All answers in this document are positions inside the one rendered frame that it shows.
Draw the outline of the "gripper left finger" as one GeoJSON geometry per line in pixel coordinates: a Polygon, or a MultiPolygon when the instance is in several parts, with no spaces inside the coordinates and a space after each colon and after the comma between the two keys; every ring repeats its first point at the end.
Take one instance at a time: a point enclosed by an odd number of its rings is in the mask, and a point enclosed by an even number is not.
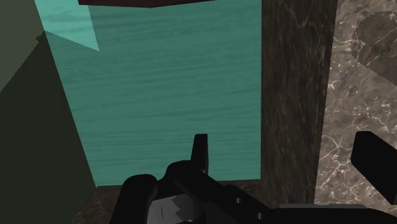
{"type": "Polygon", "coordinates": [[[171,163],[162,179],[127,178],[109,224],[271,224],[270,208],[235,185],[208,175],[207,134],[197,134],[189,160],[171,163]]]}

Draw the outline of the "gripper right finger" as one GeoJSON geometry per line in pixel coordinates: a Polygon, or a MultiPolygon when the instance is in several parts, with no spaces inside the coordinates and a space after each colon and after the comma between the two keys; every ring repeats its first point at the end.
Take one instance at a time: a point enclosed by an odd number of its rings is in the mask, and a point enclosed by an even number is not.
{"type": "Polygon", "coordinates": [[[390,203],[397,205],[397,149],[370,131],[358,131],[352,165],[390,203]]]}

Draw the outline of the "dark red robot stand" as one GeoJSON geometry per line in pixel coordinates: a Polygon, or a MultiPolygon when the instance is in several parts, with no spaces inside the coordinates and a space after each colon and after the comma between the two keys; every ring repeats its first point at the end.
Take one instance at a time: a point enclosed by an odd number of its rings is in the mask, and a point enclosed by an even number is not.
{"type": "Polygon", "coordinates": [[[118,6],[131,8],[157,8],[179,4],[192,4],[215,0],[78,0],[79,5],[118,6]]]}

